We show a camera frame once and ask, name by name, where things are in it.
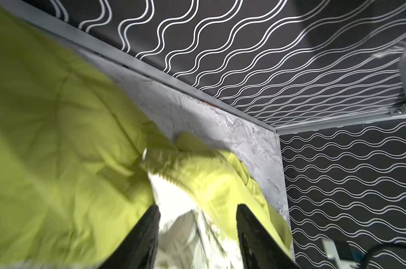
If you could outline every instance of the metal bracket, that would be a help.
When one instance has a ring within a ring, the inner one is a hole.
[[[279,135],[406,118],[406,105],[276,127]]]

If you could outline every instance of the gray marble panel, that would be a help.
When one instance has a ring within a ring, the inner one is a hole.
[[[112,78],[170,139],[191,132],[210,147],[235,153],[248,166],[267,201],[289,223],[277,134],[86,50],[74,49]]]

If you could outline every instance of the black wavy patterned wall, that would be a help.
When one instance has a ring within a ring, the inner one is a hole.
[[[404,102],[406,0],[25,0],[266,123]]]
[[[294,249],[302,268],[333,268],[321,238],[355,250],[406,244],[406,120],[281,136]],[[406,268],[384,252],[376,268]]]

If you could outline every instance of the yellow-green fabric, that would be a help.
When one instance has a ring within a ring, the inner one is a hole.
[[[238,241],[237,206],[246,204],[291,257],[292,235],[287,223],[267,203],[260,186],[235,154],[211,150],[189,133],[182,133],[176,146],[179,152],[149,148],[141,166],[186,191],[230,239]]]
[[[228,236],[245,203],[289,247],[235,155],[187,134],[176,145],[109,78],[0,9],[0,264],[107,258],[153,204],[146,148],[144,167],[175,175]]]

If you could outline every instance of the white fabric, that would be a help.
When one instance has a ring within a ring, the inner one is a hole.
[[[155,269],[242,269],[237,242],[219,229],[188,194],[168,180],[148,174],[161,213]]]

